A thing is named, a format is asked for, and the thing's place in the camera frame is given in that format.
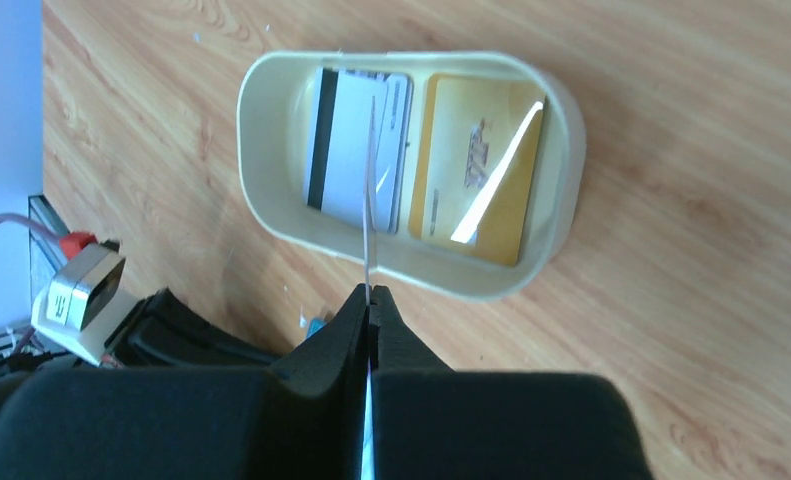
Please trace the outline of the blue leather card holder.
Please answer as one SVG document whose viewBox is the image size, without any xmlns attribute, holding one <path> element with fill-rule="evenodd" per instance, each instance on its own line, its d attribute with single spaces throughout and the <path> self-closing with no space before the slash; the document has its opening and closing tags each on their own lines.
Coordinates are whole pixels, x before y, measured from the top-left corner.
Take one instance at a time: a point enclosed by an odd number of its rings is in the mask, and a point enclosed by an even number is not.
<svg viewBox="0 0 791 480">
<path fill-rule="evenodd" d="M 309 339 L 310 337 L 315 335 L 318 331 L 320 331 L 326 324 L 327 322 L 322 318 L 313 318 L 308 323 L 308 328 L 305 338 Z"/>
</svg>

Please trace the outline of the gold yellow credit card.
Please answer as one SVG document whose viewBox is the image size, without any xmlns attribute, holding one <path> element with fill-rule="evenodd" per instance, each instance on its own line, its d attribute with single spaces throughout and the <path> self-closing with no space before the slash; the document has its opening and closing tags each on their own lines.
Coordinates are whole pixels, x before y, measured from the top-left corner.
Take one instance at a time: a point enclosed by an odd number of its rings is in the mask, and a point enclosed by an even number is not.
<svg viewBox="0 0 791 480">
<path fill-rule="evenodd" d="M 368 326 L 371 326 L 371 266 L 372 266 L 372 240 L 374 236 L 374 199 L 373 182 L 375 180 L 375 115 L 376 97 L 371 97 L 369 129 L 367 137 L 367 152 L 363 174 L 363 248 L 364 248 L 364 291 Z M 374 467 L 374 438 L 373 438 L 373 400 L 372 400 L 372 360 L 367 361 L 367 374 L 364 397 L 363 416 L 363 442 L 361 450 L 360 478 L 373 480 Z"/>
</svg>

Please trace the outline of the grey striped credit card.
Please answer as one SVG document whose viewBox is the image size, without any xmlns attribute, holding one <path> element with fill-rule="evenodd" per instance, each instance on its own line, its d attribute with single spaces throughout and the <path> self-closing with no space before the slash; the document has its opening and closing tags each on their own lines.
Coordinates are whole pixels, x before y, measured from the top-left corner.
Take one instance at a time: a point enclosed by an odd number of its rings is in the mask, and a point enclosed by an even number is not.
<svg viewBox="0 0 791 480">
<path fill-rule="evenodd" d="M 405 73 L 322 67 L 313 77 L 302 199 L 349 225 L 398 230 L 413 81 Z"/>
</svg>

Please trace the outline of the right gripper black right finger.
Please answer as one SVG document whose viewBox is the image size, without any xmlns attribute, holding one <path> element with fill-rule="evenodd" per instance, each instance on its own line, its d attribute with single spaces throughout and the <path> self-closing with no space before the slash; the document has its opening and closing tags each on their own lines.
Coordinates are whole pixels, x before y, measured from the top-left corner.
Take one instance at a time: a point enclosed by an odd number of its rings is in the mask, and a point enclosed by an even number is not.
<svg viewBox="0 0 791 480">
<path fill-rule="evenodd" d="M 405 324 L 390 290 L 371 293 L 379 479 L 649 479 L 632 412 L 584 373 L 456 371 Z"/>
</svg>

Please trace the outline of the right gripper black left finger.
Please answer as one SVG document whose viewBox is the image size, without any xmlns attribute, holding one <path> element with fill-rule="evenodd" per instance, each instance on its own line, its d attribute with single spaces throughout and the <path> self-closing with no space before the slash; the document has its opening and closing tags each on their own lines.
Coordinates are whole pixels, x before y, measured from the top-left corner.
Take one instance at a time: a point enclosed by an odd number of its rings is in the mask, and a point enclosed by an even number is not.
<svg viewBox="0 0 791 480">
<path fill-rule="evenodd" d="M 0 409 L 0 479 L 357 479 L 366 290 L 267 367 L 69 368 Z"/>
</svg>

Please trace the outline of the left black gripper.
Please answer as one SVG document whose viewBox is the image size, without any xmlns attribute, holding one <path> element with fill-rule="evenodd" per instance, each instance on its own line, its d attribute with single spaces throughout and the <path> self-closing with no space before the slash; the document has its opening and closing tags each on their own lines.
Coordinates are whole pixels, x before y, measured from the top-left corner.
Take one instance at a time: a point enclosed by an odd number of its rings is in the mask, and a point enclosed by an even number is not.
<svg viewBox="0 0 791 480">
<path fill-rule="evenodd" d="M 111 338 L 102 342 L 96 364 L 63 347 L 40 353 L 23 350 L 0 359 L 0 397 L 45 368 L 264 367 L 277 360 L 277 354 L 210 324 L 164 289 L 136 302 Z"/>
</svg>

